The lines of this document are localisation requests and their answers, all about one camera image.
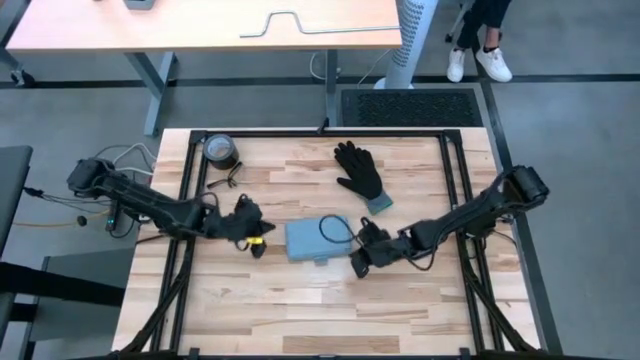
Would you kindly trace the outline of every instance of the person's leg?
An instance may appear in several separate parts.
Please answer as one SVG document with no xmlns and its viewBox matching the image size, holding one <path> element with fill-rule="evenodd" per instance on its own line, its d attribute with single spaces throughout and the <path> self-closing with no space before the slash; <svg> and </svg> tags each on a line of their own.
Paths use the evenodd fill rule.
<svg viewBox="0 0 640 360">
<path fill-rule="evenodd" d="M 487 26 L 484 48 L 476 53 L 478 62 L 485 68 L 487 74 L 500 82 L 507 82 L 513 78 L 502 57 L 502 50 L 499 48 L 500 27 L 510 3 L 511 0 L 490 0 L 483 19 Z"/>
<path fill-rule="evenodd" d="M 447 78 L 452 82 L 459 82 L 464 75 L 464 51 L 471 47 L 471 44 L 478 35 L 478 30 L 482 26 L 485 10 L 488 1 L 476 0 L 469 13 L 464 17 L 464 25 L 456 45 L 449 53 L 449 67 L 447 68 Z"/>
</svg>

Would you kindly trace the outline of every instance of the white sneaker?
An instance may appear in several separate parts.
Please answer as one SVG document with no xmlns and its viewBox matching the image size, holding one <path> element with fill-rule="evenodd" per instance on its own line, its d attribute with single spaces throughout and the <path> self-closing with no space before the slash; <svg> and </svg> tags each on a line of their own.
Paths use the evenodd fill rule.
<svg viewBox="0 0 640 360">
<path fill-rule="evenodd" d="M 464 50 L 451 49 L 449 53 L 449 68 L 447 78 L 451 82 L 460 82 L 464 75 Z"/>
<path fill-rule="evenodd" d="M 480 49 L 476 53 L 476 59 L 478 59 L 480 64 L 482 64 L 482 67 L 487 71 L 487 75 L 489 75 L 493 80 L 508 82 L 513 78 L 511 71 L 502 58 L 502 51 L 500 48 L 488 53 L 484 52 L 483 49 Z"/>
</svg>

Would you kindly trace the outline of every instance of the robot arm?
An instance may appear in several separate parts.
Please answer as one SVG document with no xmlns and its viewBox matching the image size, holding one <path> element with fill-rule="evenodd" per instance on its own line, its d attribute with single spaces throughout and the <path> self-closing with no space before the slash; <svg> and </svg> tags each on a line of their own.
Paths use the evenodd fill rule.
<svg viewBox="0 0 640 360">
<path fill-rule="evenodd" d="M 383 267 L 400 259 L 410 261 L 432 255 L 449 234 L 462 231 L 485 236 L 495 227 L 496 219 L 517 215 L 541 205 L 549 189 L 531 167 L 516 166 L 498 175 L 493 183 L 472 201 L 434 220 L 422 220 L 398 231 L 391 239 L 386 230 L 363 219 L 358 237 L 364 244 L 352 253 L 351 264 L 359 278 L 369 266 Z"/>
<path fill-rule="evenodd" d="M 146 215 L 161 232 L 178 239 L 200 236 L 238 242 L 247 237 L 259 237 L 275 228 L 262 221 L 260 208 L 246 195 L 240 196 L 234 213 L 221 216 L 218 204 L 211 205 L 200 198 L 172 199 L 137 184 L 104 159 L 80 160 L 67 184 L 77 197 L 106 196 L 117 200 L 128 215 L 134 218 Z M 252 245 L 251 249 L 254 257 L 260 257 L 265 249 L 264 243 L 257 245 Z"/>
</svg>

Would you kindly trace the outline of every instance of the gray glove cuff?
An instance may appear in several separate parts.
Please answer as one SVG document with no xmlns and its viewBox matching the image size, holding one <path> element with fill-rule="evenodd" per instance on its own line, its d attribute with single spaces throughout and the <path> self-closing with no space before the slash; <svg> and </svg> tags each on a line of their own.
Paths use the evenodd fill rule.
<svg viewBox="0 0 640 360">
<path fill-rule="evenodd" d="M 384 192 L 384 189 L 377 198 L 367 200 L 367 208 L 369 208 L 369 213 L 371 213 L 371 215 L 376 215 L 377 213 L 391 206 L 391 204 L 393 204 L 393 200 L 391 200 L 389 195 Z"/>
</svg>

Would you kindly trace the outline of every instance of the desk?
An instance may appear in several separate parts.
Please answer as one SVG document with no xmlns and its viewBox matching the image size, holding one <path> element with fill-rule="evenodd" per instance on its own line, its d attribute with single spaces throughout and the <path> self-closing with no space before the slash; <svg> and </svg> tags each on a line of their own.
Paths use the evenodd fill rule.
<svg viewBox="0 0 640 360">
<path fill-rule="evenodd" d="M 489 139 L 482 128 L 460 132 L 473 191 L 478 194 L 496 176 Z M 189 135 L 190 129 L 165 130 L 152 182 L 155 190 L 178 197 Z M 352 139 L 371 151 L 385 190 L 394 200 L 392 207 L 372 217 L 381 228 L 395 233 L 450 209 L 440 147 L 434 138 Z M 237 251 L 227 241 L 196 241 L 180 354 L 191 347 L 199 347 L 203 355 L 452 355 L 461 347 L 473 349 L 453 239 L 441 245 L 434 267 L 427 273 L 399 261 L 382 269 L 372 268 L 365 279 L 358 280 L 348 258 L 333 258 L 320 267 L 313 262 L 287 261 L 287 221 L 336 213 L 347 216 L 358 229 L 358 219 L 368 216 L 364 203 L 335 182 L 336 177 L 343 176 L 333 159 L 333 148 L 341 140 L 236 138 L 245 166 L 236 177 L 237 188 L 223 185 L 216 189 L 221 211 L 231 211 L 238 196 L 246 193 L 260 205 L 264 219 L 275 223 L 277 229 L 266 235 L 269 247 L 259 260 Z M 194 178 L 199 159 L 197 155 Z M 455 156 L 453 167 L 457 168 Z M 211 166 L 207 169 L 207 183 L 225 174 Z M 191 194 L 194 183 L 191 181 Z M 461 196 L 460 181 L 456 185 Z M 499 230 L 510 234 L 508 227 Z M 140 236 L 147 237 L 153 231 L 145 228 Z M 167 250 L 167 239 L 137 247 L 113 349 L 130 342 L 155 308 Z M 513 243 L 491 236 L 486 256 L 499 307 L 524 338 L 537 346 Z M 490 343 L 487 316 L 482 306 L 480 309 L 482 330 Z M 167 316 L 161 348 L 168 348 L 172 311 Z"/>
<path fill-rule="evenodd" d="M 34 0 L 7 49 L 37 51 L 124 52 L 152 93 L 145 135 L 157 132 L 156 120 L 176 50 L 371 49 L 402 45 L 400 30 L 305 35 L 291 15 L 275 16 L 267 34 L 241 39 L 262 30 L 270 12 L 295 11 L 305 29 L 398 26 L 395 0 L 156 0 L 150 11 L 131 11 L 121 0 Z M 146 51 L 165 51 L 159 71 Z M 330 125 L 337 124 L 337 51 L 327 53 L 326 107 Z"/>
</svg>

